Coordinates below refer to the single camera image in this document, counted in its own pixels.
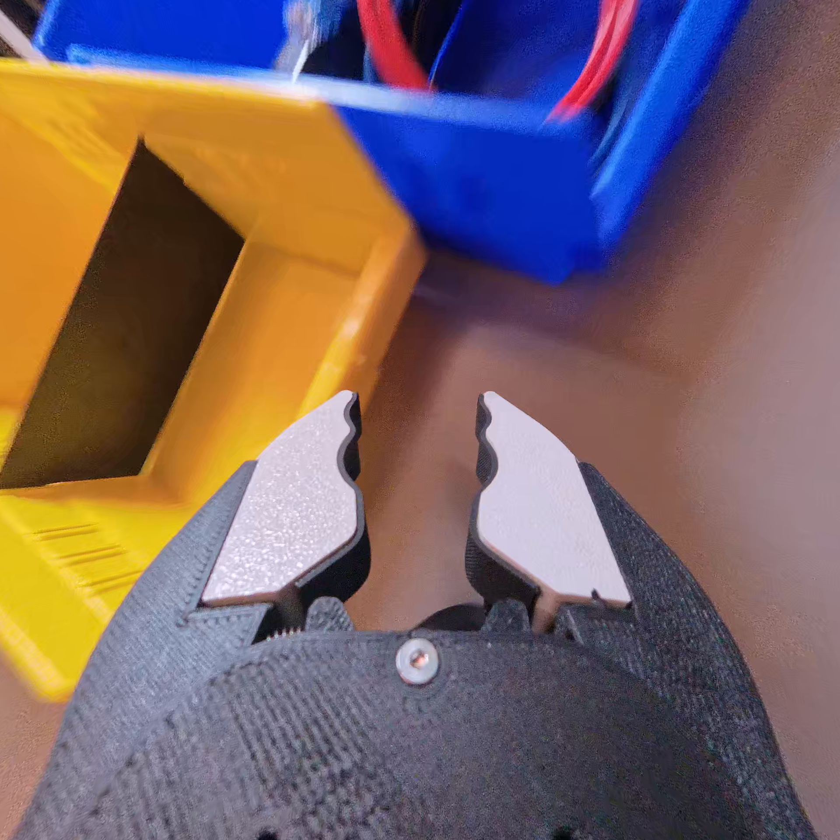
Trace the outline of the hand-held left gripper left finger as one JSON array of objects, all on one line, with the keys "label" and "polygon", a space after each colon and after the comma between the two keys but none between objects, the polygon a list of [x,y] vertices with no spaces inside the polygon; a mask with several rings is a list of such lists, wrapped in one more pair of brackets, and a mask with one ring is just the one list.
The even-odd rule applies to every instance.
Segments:
[{"label": "hand-held left gripper left finger", "polygon": [[371,570],[361,472],[361,401],[341,391],[257,458],[205,583],[206,607],[307,609],[348,601]]}]

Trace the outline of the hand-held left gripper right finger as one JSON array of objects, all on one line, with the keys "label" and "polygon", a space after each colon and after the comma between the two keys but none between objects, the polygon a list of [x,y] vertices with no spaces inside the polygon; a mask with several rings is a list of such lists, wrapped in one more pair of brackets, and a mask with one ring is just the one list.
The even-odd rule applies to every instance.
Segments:
[{"label": "hand-held left gripper right finger", "polygon": [[476,440],[465,571],[486,606],[520,602],[536,632],[550,630],[566,605],[629,607],[632,594],[568,447],[496,392],[479,395]]}]

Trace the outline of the yellow plastic storage bin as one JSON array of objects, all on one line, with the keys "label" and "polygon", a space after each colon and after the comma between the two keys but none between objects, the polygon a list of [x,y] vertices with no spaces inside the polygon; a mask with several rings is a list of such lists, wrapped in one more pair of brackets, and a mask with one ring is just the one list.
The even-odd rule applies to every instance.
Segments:
[{"label": "yellow plastic storage bin", "polygon": [[2,652],[67,700],[193,513],[367,402],[426,254],[300,91],[2,59]]}]

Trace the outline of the blue plastic storage bin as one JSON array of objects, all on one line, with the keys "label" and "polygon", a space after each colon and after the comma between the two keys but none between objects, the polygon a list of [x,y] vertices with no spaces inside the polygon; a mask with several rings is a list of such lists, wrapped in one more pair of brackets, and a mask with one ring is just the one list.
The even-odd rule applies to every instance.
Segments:
[{"label": "blue plastic storage bin", "polygon": [[45,2],[90,67],[299,77],[427,239],[555,284],[614,251],[748,2]]}]

